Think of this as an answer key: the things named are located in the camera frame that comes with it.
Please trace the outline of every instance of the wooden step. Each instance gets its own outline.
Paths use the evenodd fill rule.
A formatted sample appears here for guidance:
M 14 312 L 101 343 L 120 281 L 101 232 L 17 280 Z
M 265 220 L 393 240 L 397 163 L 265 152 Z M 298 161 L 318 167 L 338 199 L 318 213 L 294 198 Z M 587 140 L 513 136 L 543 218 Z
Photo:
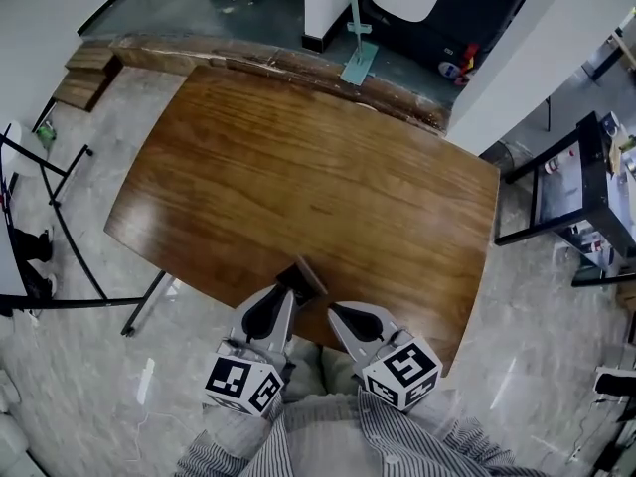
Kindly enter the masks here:
M 104 46 L 81 45 L 66 63 L 69 71 L 99 71 L 114 78 L 121 71 L 121 62 Z
M 69 71 L 53 94 L 53 99 L 91 111 L 112 78 L 105 73 Z

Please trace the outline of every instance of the person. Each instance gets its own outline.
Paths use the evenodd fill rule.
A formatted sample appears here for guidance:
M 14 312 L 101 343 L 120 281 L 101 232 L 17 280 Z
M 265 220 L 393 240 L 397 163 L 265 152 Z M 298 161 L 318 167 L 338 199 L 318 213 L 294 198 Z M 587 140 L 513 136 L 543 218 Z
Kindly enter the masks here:
M 56 277 L 53 274 L 49 274 L 46 278 L 42 277 L 29 263 L 32 259 L 38 259 L 41 262 L 47 262 L 51 259 L 53 256 L 53 227 L 48 227 L 38 237 L 14 228 L 13 244 L 13 253 L 27 295 L 43 300 L 53 298 L 58 285 Z M 40 311 L 30 310 L 29 314 L 37 317 Z M 11 317 L 12 309 L 3 306 L 0 308 L 0 315 Z
M 178 461 L 175 477 L 545 476 L 517 467 L 456 393 L 433 390 L 402 413 L 351 378 L 351 358 L 293 338 L 296 366 L 263 417 L 204 409 L 206 430 Z

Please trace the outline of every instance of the wooden table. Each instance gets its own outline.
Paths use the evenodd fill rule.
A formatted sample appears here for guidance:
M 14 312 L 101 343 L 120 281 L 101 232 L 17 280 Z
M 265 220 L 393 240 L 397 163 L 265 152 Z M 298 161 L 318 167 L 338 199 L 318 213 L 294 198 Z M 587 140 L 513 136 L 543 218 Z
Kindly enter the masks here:
M 294 333 L 338 347 L 333 300 L 389 308 L 448 370 L 482 275 L 498 172 L 325 93 L 197 67 L 137 156 L 105 231 L 237 306 L 301 254 L 329 297 Z

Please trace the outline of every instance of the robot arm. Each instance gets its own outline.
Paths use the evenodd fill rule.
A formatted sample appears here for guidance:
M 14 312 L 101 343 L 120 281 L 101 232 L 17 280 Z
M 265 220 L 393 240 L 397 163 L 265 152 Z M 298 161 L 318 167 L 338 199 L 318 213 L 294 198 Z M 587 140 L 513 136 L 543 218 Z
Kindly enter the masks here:
M 284 348 L 294 316 L 326 289 L 299 258 L 254 293 L 234 313 L 228 337 L 214 354 L 204 400 L 242 413 L 263 416 L 289 381 L 292 365 Z
M 437 385 L 442 365 L 435 352 L 400 327 L 384 307 L 337 302 L 328 316 L 368 392 L 405 411 Z

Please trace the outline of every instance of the wooden ledge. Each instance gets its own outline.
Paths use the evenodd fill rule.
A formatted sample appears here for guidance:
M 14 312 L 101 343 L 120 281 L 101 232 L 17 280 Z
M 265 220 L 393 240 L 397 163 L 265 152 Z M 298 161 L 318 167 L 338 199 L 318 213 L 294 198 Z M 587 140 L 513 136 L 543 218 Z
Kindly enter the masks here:
M 403 120 L 443 137 L 449 110 L 383 79 L 367 78 L 362 86 L 343 82 L 340 64 L 315 55 L 263 44 L 218 37 L 171 38 L 129 35 L 109 47 L 125 66 L 187 76 L 195 66 L 211 65 L 287 80 L 323 91 Z

